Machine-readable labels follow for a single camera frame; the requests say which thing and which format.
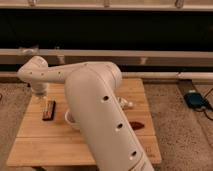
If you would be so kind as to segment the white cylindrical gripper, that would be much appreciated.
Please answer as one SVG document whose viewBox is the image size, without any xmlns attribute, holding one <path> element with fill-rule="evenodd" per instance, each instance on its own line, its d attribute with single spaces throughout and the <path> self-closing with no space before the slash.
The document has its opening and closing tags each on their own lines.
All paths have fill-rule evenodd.
<svg viewBox="0 0 213 171">
<path fill-rule="evenodd" d="M 39 98 L 39 105 L 43 112 L 47 111 L 48 98 L 45 96 L 48 91 L 47 83 L 32 83 L 31 90 L 35 96 L 41 96 Z"/>
</svg>

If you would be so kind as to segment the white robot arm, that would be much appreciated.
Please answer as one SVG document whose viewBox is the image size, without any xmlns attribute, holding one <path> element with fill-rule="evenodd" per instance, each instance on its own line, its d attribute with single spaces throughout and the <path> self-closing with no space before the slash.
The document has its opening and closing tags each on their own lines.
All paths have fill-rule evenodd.
<svg viewBox="0 0 213 171">
<path fill-rule="evenodd" d="M 115 95 L 122 83 L 116 64 L 50 67 L 43 57 L 34 56 L 18 70 L 18 77 L 36 94 L 44 94 L 49 83 L 64 86 L 71 116 L 100 171 L 154 171 Z"/>
</svg>

